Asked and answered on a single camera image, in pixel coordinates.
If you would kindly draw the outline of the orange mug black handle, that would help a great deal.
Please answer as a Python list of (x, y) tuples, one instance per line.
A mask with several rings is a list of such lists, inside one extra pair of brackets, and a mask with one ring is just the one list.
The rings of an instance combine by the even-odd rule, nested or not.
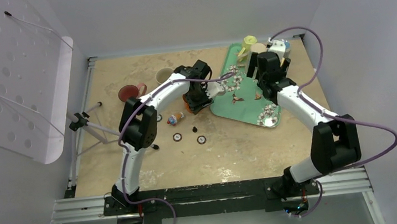
[(198, 114), (206, 103), (205, 98), (200, 94), (186, 94), (183, 95), (183, 101), (185, 103), (185, 108), (189, 113)]

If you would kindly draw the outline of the cream mug with coral print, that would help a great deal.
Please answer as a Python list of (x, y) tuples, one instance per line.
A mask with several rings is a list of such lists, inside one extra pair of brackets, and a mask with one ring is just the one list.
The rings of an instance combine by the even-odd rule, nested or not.
[(169, 79), (169, 77), (174, 73), (172, 68), (165, 67), (163, 69), (160, 69), (159, 71), (156, 72), (155, 74), (155, 79), (156, 82), (161, 85), (163, 84), (166, 80)]

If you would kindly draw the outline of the pink halloween mug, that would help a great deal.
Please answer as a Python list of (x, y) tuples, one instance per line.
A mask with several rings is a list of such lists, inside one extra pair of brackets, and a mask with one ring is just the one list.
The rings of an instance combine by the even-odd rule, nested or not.
[(139, 98), (147, 92), (147, 85), (139, 83), (137, 85), (126, 85), (120, 88), (118, 98), (122, 102), (126, 102), (130, 97)]

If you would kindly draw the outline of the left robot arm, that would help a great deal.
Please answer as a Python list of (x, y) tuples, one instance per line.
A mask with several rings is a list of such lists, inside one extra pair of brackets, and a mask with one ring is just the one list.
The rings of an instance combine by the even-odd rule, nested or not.
[(177, 67), (164, 84), (149, 94), (125, 102), (119, 124), (122, 138), (118, 141), (123, 148), (121, 172), (111, 190), (117, 208), (124, 213), (138, 207), (139, 174), (143, 156), (157, 135), (158, 113), (180, 97), (192, 114), (211, 105), (213, 98), (206, 79), (211, 73), (206, 62), (197, 60), (191, 67)]

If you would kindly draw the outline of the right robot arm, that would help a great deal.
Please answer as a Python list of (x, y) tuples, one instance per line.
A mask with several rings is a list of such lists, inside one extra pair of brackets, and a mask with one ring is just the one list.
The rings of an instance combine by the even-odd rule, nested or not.
[(276, 52), (252, 53), (248, 77), (257, 79), (265, 99), (292, 113), (312, 133), (310, 156), (286, 168), (271, 187), (276, 194), (296, 195), (312, 179), (359, 161), (361, 151), (353, 117), (345, 114), (339, 119), (305, 95), (286, 76), (289, 63)]

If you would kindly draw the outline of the beige dragon print mug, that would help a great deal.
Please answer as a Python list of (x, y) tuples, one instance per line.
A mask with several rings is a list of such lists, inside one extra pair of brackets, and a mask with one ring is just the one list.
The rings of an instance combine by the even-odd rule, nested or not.
[(264, 51), (267, 51), (267, 47), (263, 43), (255, 43), (251, 45), (247, 56), (248, 70), (254, 69), (257, 66), (257, 55)]

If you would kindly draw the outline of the blue mug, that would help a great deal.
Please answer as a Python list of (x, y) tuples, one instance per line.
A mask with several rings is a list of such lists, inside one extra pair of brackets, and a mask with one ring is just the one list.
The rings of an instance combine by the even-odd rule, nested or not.
[(289, 41), (282, 39), (281, 40), (283, 42), (283, 44), (285, 45), (285, 52), (283, 54), (283, 58), (289, 58), (290, 56), (290, 52), (291, 52), (291, 44), (289, 43)]

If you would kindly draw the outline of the lime green mug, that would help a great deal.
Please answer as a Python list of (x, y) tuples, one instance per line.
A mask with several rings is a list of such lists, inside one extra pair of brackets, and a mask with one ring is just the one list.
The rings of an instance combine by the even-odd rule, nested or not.
[(246, 36), (243, 39), (241, 43), (241, 49), (237, 54), (237, 61), (243, 61), (248, 56), (251, 46), (256, 44), (257, 42), (258, 40), (255, 36), (253, 35)]

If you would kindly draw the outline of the ice cream cone toy figure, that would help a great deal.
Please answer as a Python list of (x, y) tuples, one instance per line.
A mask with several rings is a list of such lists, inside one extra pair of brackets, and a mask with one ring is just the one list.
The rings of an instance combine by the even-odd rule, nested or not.
[(172, 126), (175, 126), (183, 118), (184, 118), (184, 113), (183, 112), (177, 112), (175, 114), (172, 114), (170, 117), (168, 117), (167, 123), (172, 125)]

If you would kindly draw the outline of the green floral tray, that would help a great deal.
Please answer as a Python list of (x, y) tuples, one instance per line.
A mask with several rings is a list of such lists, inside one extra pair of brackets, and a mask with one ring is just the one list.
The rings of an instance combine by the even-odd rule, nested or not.
[(266, 128), (278, 126), (281, 108), (262, 96), (257, 79), (246, 77), (246, 68), (237, 63), (239, 43), (229, 46), (223, 66), (216, 76), (233, 73), (221, 82), (226, 93), (214, 97), (210, 110), (218, 117), (232, 119)]

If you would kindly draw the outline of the white perforated panel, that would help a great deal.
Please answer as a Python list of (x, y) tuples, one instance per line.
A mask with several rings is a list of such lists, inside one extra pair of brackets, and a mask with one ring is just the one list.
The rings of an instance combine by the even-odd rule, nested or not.
[(27, 0), (0, 0), (0, 147), (42, 164), (63, 152), (73, 40)]

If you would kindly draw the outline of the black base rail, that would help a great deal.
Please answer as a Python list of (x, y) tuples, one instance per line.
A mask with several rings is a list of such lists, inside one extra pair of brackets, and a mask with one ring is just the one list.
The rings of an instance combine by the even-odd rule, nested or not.
[(320, 192), (311, 182), (285, 186), (281, 177), (228, 183), (139, 191), (127, 202), (121, 194), (104, 198), (104, 216), (136, 216), (144, 224), (163, 219), (220, 213), (293, 208), (292, 200), (303, 200)]

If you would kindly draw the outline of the aluminium frame rail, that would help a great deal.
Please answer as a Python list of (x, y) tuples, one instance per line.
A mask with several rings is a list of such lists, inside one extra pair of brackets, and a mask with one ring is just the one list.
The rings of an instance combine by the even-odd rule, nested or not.
[[(373, 191), (364, 168), (342, 170), (319, 178), (324, 196)], [(56, 200), (51, 224), (103, 220), (104, 197), (92, 196)]]

